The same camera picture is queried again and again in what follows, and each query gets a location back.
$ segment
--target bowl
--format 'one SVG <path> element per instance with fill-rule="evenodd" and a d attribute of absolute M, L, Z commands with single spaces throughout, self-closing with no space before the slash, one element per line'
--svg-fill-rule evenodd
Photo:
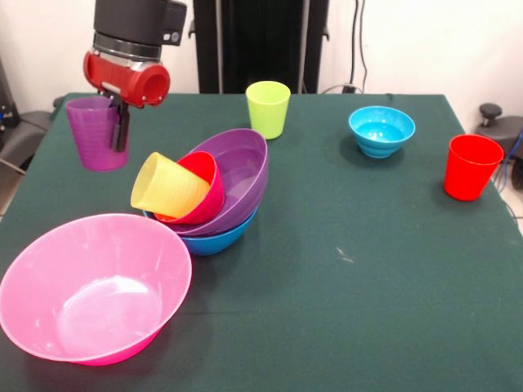
<path fill-rule="evenodd" d="M 171 224 L 198 224 L 210 221 L 223 207 L 226 200 L 220 170 L 214 157 L 205 151 L 189 153 L 178 164 L 208 182 L 211 186 L 196 208 L 180 218 L 154 214 L 156 219 Z"/>
<path fill-rule="evenodd" d="M 252 129 L 232 129 L 207 139 L 194 151 L 206 151 L 216 159 L 226 200 L 207 223 L 168 227 L 184 237 L 225 233 L 245 221 L 262 201 L 269 180 L 267 143 Z"/>
<path fill-rule="evenodd" d="M 387 158 L 416 130 L 407 114 L 385 106 L 367 106 L 349 117 L 349 127 L 361 151 L 371 158 Z"/>
<path fill-rule="evenodd" d="M 190 285 L 186 245 L 157 221 L 88 216 L 36 239 L 0 283 L 0 325 L 52 361 L 117 363 L 143 350 Z"/>
<path fill-rule="evenodd" d="M 154 215 L 150 212 L 143 211 L 144 215 L 154 219 Z M 195 256 L 210 256 L 216 255 L 217 253 L 224 251 L 230 245 L 236 242 L 238 238 L 242 236 L 245 230 L 249 227 L 251 222 L 256 215 L 257 209 L 251 214 L 247 220 L 234 227 L 233 229 L 226 231 L 225 233 L 218 235 L 211 235 L 208 237 L 181 237 L 181 240 L 189 249 L 189 253 Z"/>

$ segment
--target cup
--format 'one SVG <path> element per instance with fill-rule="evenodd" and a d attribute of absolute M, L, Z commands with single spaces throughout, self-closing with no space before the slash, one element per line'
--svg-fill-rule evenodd
<path fill-rule="evenodd" d="M 127 163 L 127 146 L 117 153 L 111 148 L 118 111 L 110 106 L 111 100 L 91 96 L 65 103 L 65 112 L 73 132 L 74 143 L 82 165 L 94 172 L 107 172 L 124 167 Z"/>
<path fill-rule="evenodd" d="M 131 193 L 134 208 L 175 218 L 198 206 L 209 191 L 209 183 L 192 171 L 152 153 L 136 177 Z"/>
<path fill-rule="evenodd" d="M 245 91 L 251 128 L 263 137 L 275 139 L 284 131 L 291 91 L 280 82 L 262 81 Z"/>
<path fill-rule="evenodd" d="M 220 169 L 214 157 L 205 151 L 195 151 L 187 154 L 178 161 L 178 164 L 193 172 L 196 176 L 210 184 L 209 191 L 202 202 L 194 210 L 180 218 L 154 214 L 154 217 L 163 223 L 171 225 L 205 223 L 214 218 L 223 207 L 226 200 Z"/>
<path fill-rule="evenodd" d="M 455 136 L 449 143 L 445 192 L 457 200 L 476 200 L 502 159 L 503 149 L 488 137 Z"/>

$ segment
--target purple cup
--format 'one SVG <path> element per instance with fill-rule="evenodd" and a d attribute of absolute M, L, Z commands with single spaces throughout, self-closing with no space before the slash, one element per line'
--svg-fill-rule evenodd
<path fill-rule="evenodd" d="M 252 129 L 231 129 L 191 150 L 206 151 L 217 161 L 226 192 L 223 208 L 200 225 L 167 225 L 179 235 L 196 237 L 226 232 L 244 222 L 260 204 L 269 180 L 269 151 Z"/>
<path fill-rule="evenodd" d="M 74 143 L 82 165 L 94 172 L 107 172 L 124 167 L 127 146 L 121 153 L 111 148 L 114 126 L 118 123 L 116 106 L 103 96 L 91 96 L 65 103 L 65 112 L 73 131 Z"/>

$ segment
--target yellow cup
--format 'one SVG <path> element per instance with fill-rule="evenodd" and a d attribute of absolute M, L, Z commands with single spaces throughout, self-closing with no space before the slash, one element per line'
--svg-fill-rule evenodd
<path fill-rule="evenodd" d="M 274 139 L 284 131 L 291 91 L 280 82 L 269 80 L 247 87 L 248 113 L 253 130 L 266 139 Z"/>
<path fill-rule="evenodd" d="M 173 218 L 187 215 L 205 198 L 209 183 L 169 158 L 152 153 L 136 177 L 134 208 Z"/>

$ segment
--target white speck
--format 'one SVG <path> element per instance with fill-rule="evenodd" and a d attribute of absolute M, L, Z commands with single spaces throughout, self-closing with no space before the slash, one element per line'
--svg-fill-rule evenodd
<path fill-rule="evenodd" d="M 163 254 L 163 248 L 160 249 L 160 253 L 158 254 L 158 259 L 156 259 L 156 265 L 154 266 L 154 272 L 158 271 L 160 268 L 160 263 L 162 262 L 162 254 Z"/>
<path fill-rule="evenodd" d="M 354 261 L 349 256 L 347 256 L 342 249 L 340 249 L 339 247 L 336 247 L 336 250 L 340 254 L 340 256 L 342 257 L 342 260 L 348 261 L 349 263 L 354 264 Z"/>

